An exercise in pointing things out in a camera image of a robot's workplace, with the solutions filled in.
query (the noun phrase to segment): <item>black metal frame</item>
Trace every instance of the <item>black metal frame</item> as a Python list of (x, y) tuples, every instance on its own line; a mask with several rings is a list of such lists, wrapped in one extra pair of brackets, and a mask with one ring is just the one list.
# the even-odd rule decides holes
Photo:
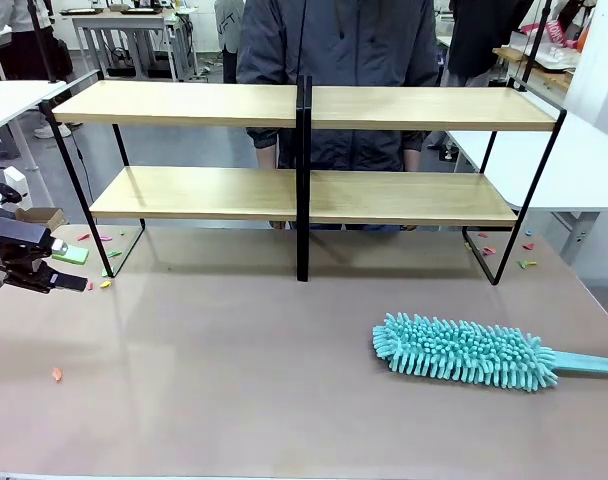
[(295, 109), (295, 196), (297, 204), (297, 280), (308, 282), (311, 203), (311, 105), (313, 77), (297, 77)]
[[(68, 84), (66, 90), (74, 87), (75, 85), (78, 85), (79, 83), (85, 81), (86, 79), (90, 78), (92, 75), (95, 75), (95, 74), (97, 75), (98, 80), (104, 80), (104, 74), (100, 70), (96, 70), (95, 72), (92, 72), (91, 75), (85, 75), (85, 76), (77, 79), (76, 81)], [(93, 240), (95, 241), (95, 246), (97, 247), (97, 251), (100, 254), (100, 258), (102, 259), (102, 264), (104, 265), (106, 274), (110, 278), (115, 278), (115, 276), (119, 273), (119, 271), (122, 269), (122, 266), (128, 259), (128, 256), (131, 254), (133, 247), (135, 247), (135, 244), (142, 236), (142, 233), (144, 233), (144, 230), (146, 229), (146, 222), (144, 221), (143, 218), (139, 219), (140, 225), (142, 228), (140, 229), (138, 234), (133, 238), (130, 245), (126, 249), (126, 251), (123, 252), (122, 255), (120, 256), (121, 261), (117, 264), (116, 267), (112, 267), (111, 263), (108, 259), (108, 256), (106, 254), (106, 251), (104, 250), (104, 245), (102, 244), (100, 234), (97, 230), (97, 225), (95, 224), (95, 221), (93, 220), (93, 214), (91, 213), (88, 202), (86, 201), (86, 196), (84, 195), (84, 190), (82, 189), (82, 184), (80, 183), (80, 180), (77, 177), (77, 173), (75, 172), (75, 166), (73, 165), (73, 160), (71, 159), (71, 155), (69, 154), (68, 149), (66, 148), (66, 144), (64, 143), (64, 138), (62, 138), (62, 134), (60, 133), (60, 129), (57, 124), (57, 119), (55, 118), (55, 115), (53, 114), (53, 102), (54, 102), (54, 100), (52, 98), (48, 99), (48, 100), (43, 100), (40, 103), (40, 109), (42, 110), (42, 113), (46, 116), (46, 121), (48, 122), (51, 129), (53, 130), (53, 135), (55, 136), (55, 142), (57, 143), (57, 148), (60, 151), (60, 155), (62, 155), (62, 159), (64, 160), (64, 165), (66, 165), (66, 170), (68, 171), (68, 175), (71, 178), (71, 182), (73, 183), (73, 188), (75, 189), (77, 198), (80, 201), (80, 205), (82, 206), (82, 211), (84, 212), (84, 217), (86, 218), (86, 221), (88, 222), (88, 226), (91, 229), (91, 236), (93, 237)], [(128, 156), (126, 155), (126, 148), (124, 147), (124, 141), (122, 140), (122, 134), (120, 133), (120, 129), (116, 124), (113, 124), (113, 133), (115, 134), (115, 139), (117, 140), (117, 146), (120, 150), (120, 155), (122, 157), (122, 163), (124, 164), (125, 167), (129, 167), (130, 163), (128, 161)]]
[[(531, 186), (528, 190), (528, 193), (526, 194), (524, 204), (522, 205), (522, 208), (520, 209), (520, 212), (518, 214), (517, 221), (516, 221), (515, 225), (513, 226), (513, 230), (511, 232), (511, 237), (509, 238), (508, 244), (506, 246), (506, 251), (504, 252), (502, 260), (500, 261), (500, 265), (497, 269), (497, 273), (495, 275), (493, 275), (493, 273), (491, 272), (491, 270), (489, 269), (489, 267), (486, 263), (486, 260), (484, 260), (484, 255), (478, 250), (477, 246), (475, 245), (475, 242), (473, 242), (473, 240), (469, 236), (468, 228), (467, 227), (462, 228), (462, 235), (464, 236), (466, 243), (468, 243), (469, 246), (471, 247), (471, 250), (473, 251), (473, 255), (479, 262), (480, 266), (482, 267), (482, 270), (484, 271), (484, 274), (486, 275), (486, 278), (488, 278), (489, 282), (491, 282), (492, 285), (499, 284), (500, 280), (502, 279), (502, 274), (504, 273), (504, 269), (506, 268), (509, 257), (511, 256), (513, 247), (515, 246), (515, 242), (516, 242), (517, 236), (519, 235), (520, 230), (522, 228), (522, 223), (524, 222), (524, 218), (526, 217), (526, 214), (528, 213), (528, 208), (531, 205), (531, 200), (533, 199), (533, 195), (535, 194), (537, 185), (539, 184), (540, 178), (542, 177), (542, 173), (544, 173), (544, 168), (546, 167), (546, 163), (548, 162), (548, 158), (551, 155), (551, 151), (553, 150), (553, 146), (555, 145), (555, 142), (560, 133), (560, 130), (562, 129), (562, 125), (564, 124), (564, 120), (566, 119), (566, 114), (567, 114), (566, 109), (557, 105), (555, 102), (552, 102), (551, 100), (547, 99), (542, 94), (540, 94), (538, 91), (529, 87), (526, 84), (526, 82), (524, 82), (524, 81), (520, 81), (516, 78), (511, 77), (508, 81), (508, 88), (514, 88), (515, 83), (517, 83), (521, 88), (531, 92), (532, 94), (534, 94), (541, 100), (545, 101), (549, 105), (555, 107), (557, 110), (559, 110), (560, 113), (557, 117), (557, 121), (555, 122), (555, 126), (553, 127), (553, 131), (551, 132), (551, 137), (548, 141), (548, 144), (546, 145), (546, 148), (544, 149), (544, 154), (542, 155), (542, 159), (540, 160), (539, 166), (537, 167), (535, 176), (533, 177), (533, 181), (531, 182)], [(480, 168), (480, 175), (484, 175), (484, 172), (486, 171), (486, 166), (487, 166), (488, 160), (491, 156), (491, 151), (493, 150), (493, 144), (495, 143), (496, 137), (497, 137), (497, 132), (494, 131), (491, 134), (491, 138), (488, 142), (486, 154), (484, 155), (482, 167)]]

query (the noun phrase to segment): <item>orange paper piece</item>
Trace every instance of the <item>orange paper piece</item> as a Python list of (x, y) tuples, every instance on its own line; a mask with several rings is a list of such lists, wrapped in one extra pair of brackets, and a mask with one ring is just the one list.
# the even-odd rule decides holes
[(53, 375), (53, 380), (55, 380), (57, 383), (60, 383), (62, 381), (62, 369), (61, 368), (54, 368), (53, 373), (51, 375)]

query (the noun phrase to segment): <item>black cable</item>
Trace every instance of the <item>black cable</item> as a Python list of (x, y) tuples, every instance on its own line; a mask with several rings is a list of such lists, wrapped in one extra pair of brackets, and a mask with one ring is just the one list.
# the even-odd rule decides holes
[(304, 0), (304, 7), (302, 8), (302, 26), (300, 28), (300, 48), (297, 52), (297, 76), (296, 76), (296, 78), (299, 78), (299, 76), (300, 76), (300, 66), (301, 66), (301, 61), (302, 61), (302, 41), (304, 40), (304, 20), (306, 19), (307, 3), (308, 3), (308, 0)]

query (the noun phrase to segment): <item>green paper piece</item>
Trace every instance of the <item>green paper piece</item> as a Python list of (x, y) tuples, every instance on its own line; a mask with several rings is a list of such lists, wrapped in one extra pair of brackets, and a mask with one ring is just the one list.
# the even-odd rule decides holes
[(60, 262), (72, 263), (73, 265), (84, 265), (88, 259), (88, 248), (76, 247), (68, 245), (64, 255), (53, 255), (54, 260)]

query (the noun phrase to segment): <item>wooden shelf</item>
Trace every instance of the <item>wooden shelf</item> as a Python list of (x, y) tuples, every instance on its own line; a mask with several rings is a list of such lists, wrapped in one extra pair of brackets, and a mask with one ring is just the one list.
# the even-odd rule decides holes
[[(101, 81), (55, 108), (62, 122), (295, 127), (294, 86)], [(550, 131), (502, 88), (314, 87), (314, 129)]]
[[(103, 218), (296, 219), (295, 172), (128, 167), (91, 207)], [(311, 222), (511, 226), (515, 215), (477, 174), (311, 174)]]

